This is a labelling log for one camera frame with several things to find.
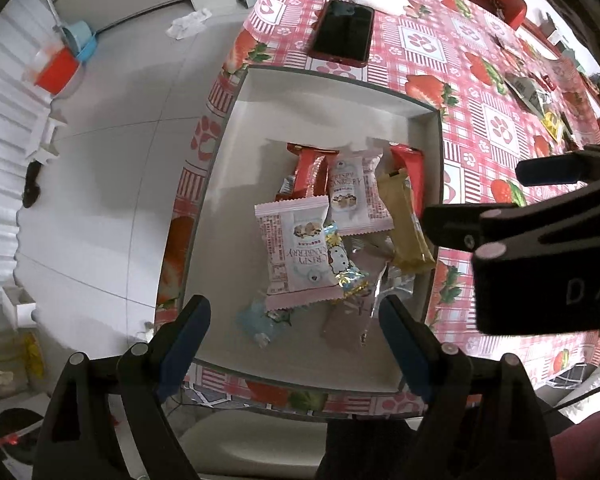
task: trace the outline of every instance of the candy wrapper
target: candy wrapper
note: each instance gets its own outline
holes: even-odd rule
[[[394,158],[395,169],[405,168],[411,179],[413,210],[416,216],[420,218],[424,204],[424,154],[406,144],[392,144],[390,149]]]
[[[298,156],[298,164],[295,173],[285,178],[276,200],[326,195],[330,166],[339,152],[291,142],[286,148]]]
[[[336,275],[338,283],[342,287],[344,297],[348,298],[349,296],[366,289],[369,285],[367,273],[364,272],[364,270],[359,269],[355,265],[355,262],[347,256],[347,250],[342,243],[342,238],[338,233],[338,227],[335,222],[331,222],[325,226],[324,233],[327,240],[327,247],[329,248],[330,262],[333,259],[333,255],[337,255],[337,257],[344,256],[347,258],[346,269]]]
[[[327,196],[255,207],[269,255],[267,310],[343,299],[360,286],[336,227],[324,227],[328,209]]]
[[[509,88],[520,98],[520,100],[541,120],[550,111],[551,94],[542,88],[530,77],[518,77],[511,73],[505,74],[505,81]]]
[[[405,304],[413,296],[413,286],[415,284],[414,274],[403,274],[398,267],[389,266],[386,272],[386,279],[380,288],[380,293],[376,299],[376,309],[374,314],[378,315],[378,307],[382,298],[389,294],[395,294]]]
[[[411,205],[413,193],[406,171],[381,176],[378,192],[394,219],[395,227],[389,232],[395,251],[393,265],[405,274],[433,269],[436,263]]]
[[[264,348],[291,326],[291,312],[267,311],[262,295],[251,301],[250,306],[238,314],[238,324],[260,348]]]
[[[376,297],[380,291],[387,258],[365,246],[358,238],[353,241],[353,246],[351,260],[366,275],[367,286],[331,307],[322,327],[322,337],[330,348],[357,353],[365,345],[373,318],[378,316]]]
[[[376,167],[382,151],[340,154],[331,168],[331,218],[343,235],[387,231],[394,227],[380,200]]]

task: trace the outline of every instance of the pink checkered tablecloth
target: pink checkered tablecloth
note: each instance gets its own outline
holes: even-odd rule
[[[548,149],[560,153],[538,118],[523,110],[503,84],[501,75],[518,70],[493,37],[520,46],[525,68],[548,74],[560,85],[553,92],[581,142],[600,142],[595,120],[578,111],[562,92],[577,94],[564,61],[544,62],[521,44],[504,22],[467,0],[410,0],[407,16],[376,12],[370,60],[364,68],[307,56],[315,23],[327,0],[258,0],[213,84],[191,142],[176,192],[167,241],[156,325],[176,316],[175,299],[184,286],[189,235],[196,222],[208,179],[209,164],[219,146],[223,120],[234,97],[240,73],[249,63],[286,66],[331,73],[404,92],[440,108],[443,113],[444,202],[480,203],[511,200],[510,184],[527,203],[573,189],[568,186],[526,188],[516,181],[516,164]],[[525,301],[524,283],[512,283],[510,294]],[[441,248],[427,323],[440,341],[453,342],[472,356],[499,359],[517,354],[533,384],[541,384],[577,362],[600,361],[596,333],[559,336],[497,337],[475,327],[470,254]],[[323,415],[417,415],[424,405],[405,387],[390,396],[353,392],[304,391],[299,386],[260,383],[238,374],[195,364],[185,388],[196,400],[216,407],[261,406],[267,409]]]

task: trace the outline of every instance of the white tray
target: white tray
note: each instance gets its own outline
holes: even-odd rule
[[[322,148],[386,149],[403,142],[425,153],[427,204],[440,203],[442,132],[438,111],[363,82],[285,68],[252,67],[226,120],[198,221],[187,277],[187,301],[211,302],[211,326],[197,362],[244,376],[349,392],[395,392],[402,375],[377,323],[360,356],[330,349],[320,331],[327,311],[292,314],[292,327],[259,348],[238,326],[267,275],[267,255],[253,206],[272,202],[298,158],[297,142]],[[415,297],[422,311],[429,275]]]

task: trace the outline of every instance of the tile floor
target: tile floor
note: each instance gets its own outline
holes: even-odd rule
[[[68,122],[19,213],[16,279],[38,303],[53,384],[75,351],[125,351],[153,322],[171,209],[204,100],[247,11],[172,40],[177,4],[101,34],[82,83],[54,111]]]

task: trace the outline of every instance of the white wall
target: white wall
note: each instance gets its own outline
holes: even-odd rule
[[[536,25],[540,25],[541,11],[551,14],[556,27],[558,27],[558,30],[560,30],[569,46],[575,51],[576,58],[585,69],[587,75],[600,73],[600,65],[598,62],[594,59],[589,50],[576,39],[569,25],[567,25],[567,23],[558,15],[555,9],[546,0],[525,1],[528,9],[526,12],[526,17],[529,19],[529,21],[534,22]]]

